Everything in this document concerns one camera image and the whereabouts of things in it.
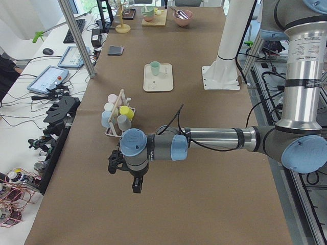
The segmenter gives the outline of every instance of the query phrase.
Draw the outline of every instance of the light blue cup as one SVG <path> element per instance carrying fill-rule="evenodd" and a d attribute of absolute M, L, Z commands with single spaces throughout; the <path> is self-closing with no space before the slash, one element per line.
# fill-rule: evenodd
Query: light blue cup
<path fill-rule="evenodd" d="M 152 61 L 150 63 L 151 66 L 151 72 L 154 76 L 159 75 L 160 73 L 160 63 L 158 61 Z"/>

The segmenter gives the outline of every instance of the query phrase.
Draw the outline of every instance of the keyboard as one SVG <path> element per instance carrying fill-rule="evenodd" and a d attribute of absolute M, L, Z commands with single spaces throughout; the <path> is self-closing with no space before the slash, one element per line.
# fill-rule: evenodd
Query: keyboard
<path fill-rule="evenodd" d="M 82 33 L 85 26 L 85 19 L 77 19 L 76 23 Z M 67 35 L 63 40 L 63 43 L 74 43 L 74 38 L 70 30 L 68 30 Z"/>

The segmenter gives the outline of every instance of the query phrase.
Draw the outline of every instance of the black box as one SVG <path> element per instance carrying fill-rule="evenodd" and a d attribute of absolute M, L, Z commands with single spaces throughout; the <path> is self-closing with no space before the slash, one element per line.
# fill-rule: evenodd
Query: black box
<path fill-rule="evenodd" d="M 92 29 L 91 43 L 93 47 L 101 47 L 100 29 Z"/>

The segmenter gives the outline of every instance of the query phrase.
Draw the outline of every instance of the table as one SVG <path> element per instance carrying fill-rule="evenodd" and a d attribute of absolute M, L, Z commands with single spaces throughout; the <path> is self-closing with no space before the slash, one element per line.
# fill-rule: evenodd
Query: table
<path fill-rule="evenodd" d="M 190 149 L 187 160 L 151 162 L 142 194 L 132 193 L 129 173 L 107 171 L 118 140 L 104 134 L 100 118 L 107 96 L 121 88 L 136 108 L 133 126 L 146 133 L 167 124 L 181 103 L 184 127 L 244 127 L 246 86 L 208 91 L 202 84 L 201 67 L 217 55 L 223 9 L 190 10 L 194 20 L 186 28 L 171 10 L 166 27 L 142 27 L 137 9 L 126 21 L 129 33 L 109 33 L 104 51 L 122 45 L 124 53 L 101 53 L 26 245 L 292 243 L 267 157 L 259 153 Z M 172 64 L 171 92 L 143 91 L 144 65 L 153 60 Z"/>
<path fill-rule="evenodd" d="M 88 14 L 81 18 L 86 19 L 85 28 L 95 21 L 93 15 Z M 45 42 L 40 46 L 40 49 L 34 55 L 35 57 L 44 56 L 42 50 L 45 47 L 49 47 L 54 50 L 53 55 L 62 56 L 68 46 L 74 45 L 73 43 L 70 44 L 63 44 L 62 41 L 66 36 L 68 31 L 68 26 L 63 25 L 52 30 L 45 40 Z M 84 30 L 82 33 L 82 37 L 85 40 L 85 45 L 89 46 L 92 50 L 91 44 L 91 31 Z M 59 58 L 56 57 L 45 57 L 41 59 L 35 59 L 31 61 L 27 67 L 24 69 L 22 74 L 31 74 L 31 75 L 39 75 L 45 68 L 49 65 L 57 66 L 59 62 Z M 69 70 L 71 77 L 76 70 Z M 88 82 L 88 73 L 85 67 L 81 68 L 71 79 L 72 85 L 70 85 L 70 93 L 73 94 L 72 96 L 78 97 L 80 100 L 83 98 L 84 91 L 87 87 Z M 21 76 L 17 79 L 15 84 L 12 86 L 8 95 L 5 96 L 3 99 L 3 104 L 0 109 L 1 115 L 9 115 L 9 116 L 20 116 L 20 117 L 35 117 L 33 119 L 29 118 L 11 118 L 5 117 L 5 119 L 11 123 L 12 125 L 16 125 L 21 123 L 22 121 L 27 120 L 35 120 L 37 125 L 40 128 L 46 127 L 48 124 L 44 123 L 43 120 L 46 117 L 45 112 L 48 110 L 49 106 L 53 102 L 49 102 L 48 104 L 41 104 L 34 102 L 32 110 L 36 112 L 31 112 L 31 96 L 33 93 L 27 94 L 24 96 L 25 99 L 18 100 L 17 102 L 13 102 L 17 99 L 13 97 L 21 97 L 22 95 L 28 93 L 29 91 L 26 87 L 34 80 L 32 76 Z M 40 136 L 43 135 L 42 130 L 36 127 L 33 122 L 27 122 L 21 124 L 17 127 L 9 126 L 3 119 L 0 119 L 0 131 L 1 131 L 1 140 L 0 140 L 0 149 L 2 154 L 2 163 L 0 167 L 1 173 L 7 173 L 9 170 L 15 167 L 21 167 L 28 172 L 34 172 L 33 166 L 39 159 L 39 152 L 40 150 L 33 150 L 29 149 L 28 146 L 28 139 L 38 139 Z M 0 228 L 0 236 L 1 242 L 7 245 L 19 245 L 23 244 L 30 228 L 33 224 L 34 218 L 36 216 L 37 210 L 39 205 L 42 201 L 42 195 L 36 193 L 33 196 L 32 201 L 35 204 L 28 204 L 22 213 L 22 222 L 18 225 L 15 225 L 8 228 Z"/>

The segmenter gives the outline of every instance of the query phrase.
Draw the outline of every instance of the robotic rack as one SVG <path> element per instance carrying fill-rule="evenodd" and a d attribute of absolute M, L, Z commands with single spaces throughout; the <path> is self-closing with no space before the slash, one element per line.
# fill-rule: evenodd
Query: robotic rack
<path fill-rule="evenodd" d="M 39 185 L 39 191 L 41 194 L 45 194 L 46 188 L 48 187 L 52 173 L 56 167 L 57 161 L 70 131 L 71 124 L 76 115 L 76 110 L 80 104 L 81 102 L 78 98 L 63 96 L 59 102 L 54 103 L 46 112 L 48 115 L 44 119 L 44 122 L 49 123 L 49 125 L 43 131 L 44 136 L 41 138 L 41 140 L 29 140 L 30 148 L 40 148 L 48 152 L 48 156 L 46 158 L 48 163 Z M 51 134 L 55 134 L 59 137 L 55 141 L 55 144 L 51 143 L 53 150 L 50 152 L 48 151 L 49 148 L 45 144 L 52 140 Z"/>

